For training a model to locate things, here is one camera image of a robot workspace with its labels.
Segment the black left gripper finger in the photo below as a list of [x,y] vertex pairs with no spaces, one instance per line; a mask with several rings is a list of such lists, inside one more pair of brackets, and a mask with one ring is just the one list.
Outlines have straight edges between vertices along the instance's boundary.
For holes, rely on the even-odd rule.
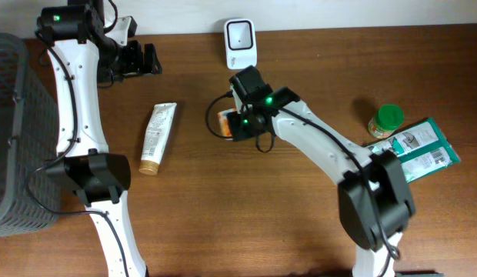
[[159,75],[162,74],[162,66],[158,59],[145,61],[144,74]]
[[155,62],[156,61],[156,50],[155,46],[151,43],[144,45],[144,60],[146,62]]

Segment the orange Kleenex tissue pack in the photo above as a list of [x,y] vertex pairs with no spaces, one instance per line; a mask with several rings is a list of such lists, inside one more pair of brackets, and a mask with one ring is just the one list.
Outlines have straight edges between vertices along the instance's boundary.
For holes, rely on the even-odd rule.
[[229,123],[228,123],[227,115],[230,114],[230,113],[233,113],[235,111],[236,111],[235,108],[230,108],[230,109],[220,111],[217,114],[221,135],[225,136],[227,139],[229,139],[232,136],[230,126],[229,126]]

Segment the white cream tube gold cap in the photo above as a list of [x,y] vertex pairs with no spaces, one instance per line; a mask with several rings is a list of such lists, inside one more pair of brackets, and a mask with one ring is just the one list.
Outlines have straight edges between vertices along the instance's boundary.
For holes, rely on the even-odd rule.
[[165,152],[172,122],[177,107],[176,102],[154,106],[145,130],[139,171],[146,175],[156,175]]

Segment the green lid jar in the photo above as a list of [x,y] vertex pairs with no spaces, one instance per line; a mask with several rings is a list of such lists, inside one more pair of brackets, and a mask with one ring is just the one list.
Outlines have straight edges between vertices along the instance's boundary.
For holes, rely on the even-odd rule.
[[383,105],[370,119],[369,133],[377,139],[388,138],[404,122],[405,115],[398,105]]

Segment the green wipes pack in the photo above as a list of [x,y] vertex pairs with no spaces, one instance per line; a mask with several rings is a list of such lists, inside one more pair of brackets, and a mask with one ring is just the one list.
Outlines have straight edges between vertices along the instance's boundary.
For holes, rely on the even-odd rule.
[[368,144],[366,148],[375,154],[395,153],[407,183],[461,162],[434,118],[426,118],[388,138]]

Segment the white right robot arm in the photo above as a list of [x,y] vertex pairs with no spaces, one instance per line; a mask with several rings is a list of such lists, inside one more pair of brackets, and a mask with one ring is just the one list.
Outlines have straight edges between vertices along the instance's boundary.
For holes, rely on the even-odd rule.
[[287,87],[273,90],[254,66],[233,75],[227,115],[232,140],[269,133],[301,151],[336,185],[339,220],[355,243],[353,276],[394,276],[403,232],[415,204],[402,163],[386,150],[376,154],[319,119]]

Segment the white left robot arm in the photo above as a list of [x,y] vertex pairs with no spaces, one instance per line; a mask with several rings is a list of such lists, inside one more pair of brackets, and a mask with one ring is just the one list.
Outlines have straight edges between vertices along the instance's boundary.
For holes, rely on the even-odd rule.
[[153,44],[135,40],[133,17],[105,20],[104,1],[69,1],[42,9],[36,36],[47,47],[58,103],[56,158],[42,167],[84,205],[95,225],[110,276],[147,276],[128,214],[131,169],[109,151],[102,128],[99,88],[162,66]]

